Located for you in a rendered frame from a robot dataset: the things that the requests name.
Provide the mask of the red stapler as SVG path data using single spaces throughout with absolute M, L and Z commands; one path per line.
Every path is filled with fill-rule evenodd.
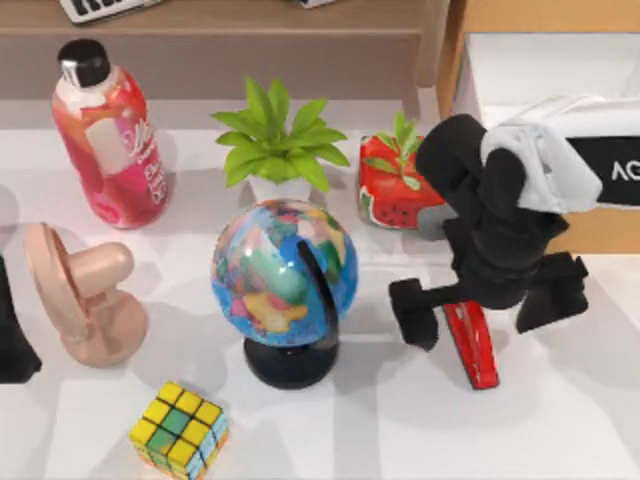
M 482 307 L 474 301 L 445 304 L 443 311 L 461 363 L 475 390 L 499 385 L 494 350 Z

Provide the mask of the red watermelon print box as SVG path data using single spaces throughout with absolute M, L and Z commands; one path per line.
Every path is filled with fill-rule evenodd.
M 361 215 L 389 229 L 414 230 L 418 214 L 444 200 L 416 170 L 423 137 L 400 111 L 393 131 L 365 136 L 360 142 L 358 204 Z

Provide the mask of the blue globe on black stand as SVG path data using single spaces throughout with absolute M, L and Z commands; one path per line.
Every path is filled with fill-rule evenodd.
M 243 337 L 248 367 L 283 390 L 311 386 L 333 368 L 358 282 L 348 232 L 303 200 L 246 209 L 224 227 L 212 258 L 212 289 Z

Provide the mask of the green plant in white pot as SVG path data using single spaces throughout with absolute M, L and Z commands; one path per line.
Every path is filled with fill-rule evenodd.
M 210 117 L 226 130 L 215 142 L 228 149 L 224 157 L 225 187 L 260 179 L 273 187 L 301 180 L 326 193 L 329 178 L 323 162 L 348 167 L 347 155 L 337 146 L 347 135 L 323 118 L 326 97 L 305 101 L 290 112 L 291 97 L 284 82 L 273 79 L 263 86 L 244 78 L 245 106 L 217 110 Z

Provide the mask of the colourful puzzle cube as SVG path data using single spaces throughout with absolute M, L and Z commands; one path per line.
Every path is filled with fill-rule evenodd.
M 204 480 L 228 437 L 223 408 L 174 381 L 128 433 L 138 456 L 173 480 Z

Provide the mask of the wooden shelf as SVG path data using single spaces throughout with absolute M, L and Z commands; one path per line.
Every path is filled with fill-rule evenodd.
M 449 0 L 162 0 L 76 27 L 58 0 L 0 0 L 0 100 L 49 98 L 59 48 L 94 38 L 160 108 L 238 102 L 244 80 L 279 79 L 348 121 L 432 106 Z

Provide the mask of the pink desk fan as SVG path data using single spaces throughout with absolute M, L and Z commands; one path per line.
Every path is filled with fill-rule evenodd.
M 133 272 L 131 250 L 105 242 L 70 253 L 44 222 L 25 227 L 23 245 L 41 303 L 67 353 L 92 368 L 127 362 L 148 329 L 141 302 L 118 288 Z

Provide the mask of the pink bottle with black cap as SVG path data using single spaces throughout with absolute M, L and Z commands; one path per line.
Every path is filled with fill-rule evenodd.
M 89 206 L 115 228 L 151 223 L 169 187 L 142 89 L 95 39 L 66 42 L 57 61 L 52 115 Z

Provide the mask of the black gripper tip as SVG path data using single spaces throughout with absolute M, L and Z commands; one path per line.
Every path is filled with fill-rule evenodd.
M 4 257 L 0 255 L 0 385 L 24 384 L 42 368 L 16 315 Z

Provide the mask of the white keyboard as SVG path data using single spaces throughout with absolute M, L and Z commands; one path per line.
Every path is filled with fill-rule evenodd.
M 58 0 L 73 25 L 85 25 L 138 10 L 166 0 Z

